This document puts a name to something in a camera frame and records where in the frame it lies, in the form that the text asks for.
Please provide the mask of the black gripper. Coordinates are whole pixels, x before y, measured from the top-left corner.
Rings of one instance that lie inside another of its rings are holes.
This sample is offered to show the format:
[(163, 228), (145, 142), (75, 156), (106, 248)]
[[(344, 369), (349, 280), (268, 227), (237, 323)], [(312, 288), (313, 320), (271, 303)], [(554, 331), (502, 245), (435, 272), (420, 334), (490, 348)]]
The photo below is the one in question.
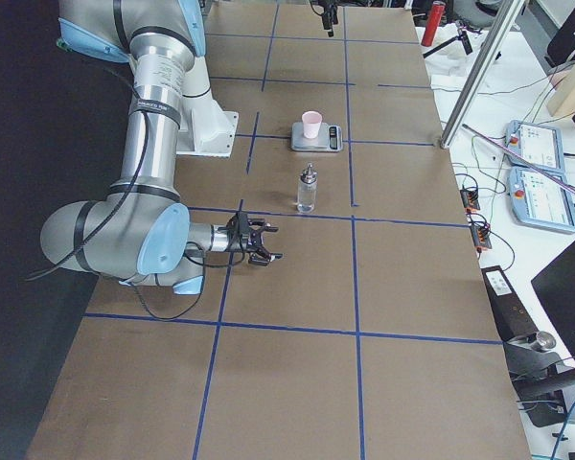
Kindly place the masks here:
[(336, 0), (316, 0), (315, 4), (323, 9), (321, 13), (321, 20), (323, 30), (327, 33), (328, 37), (334, 36), (334, 25), (338, 25), (337, 18), (337, 1)]
[(228, 237), (226, 252), (247, 252), (248, 262), (256, 266), (268, 266), (283, 258), (282, 253), (273, 253), (263, 246), (258, 247), (253, 236), (261, 236), (263, 232), (276, 233), (279, 228), (267, 222), (264, 218), (249, 218), (246, 213), (236, 213), (225, 226)]

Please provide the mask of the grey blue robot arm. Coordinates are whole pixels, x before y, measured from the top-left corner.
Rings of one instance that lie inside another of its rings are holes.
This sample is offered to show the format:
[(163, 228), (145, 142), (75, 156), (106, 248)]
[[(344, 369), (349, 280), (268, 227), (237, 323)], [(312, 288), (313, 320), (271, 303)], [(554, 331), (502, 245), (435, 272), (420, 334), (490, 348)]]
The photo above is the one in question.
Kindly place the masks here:
[(59, 25), (66, 49), (127, 64), (133, 77), (120, 178), (104, 200), (68, 204), (46, 220), (40, 244), (53, 267), (194, 295), (210, 252), (273, 262), (265, 221), (238, 212), (223, 225), (193, 222), (173, 185), (178, 155), (228, 156), (239, 119), (212, 95), (200, 5), (63, 1)]

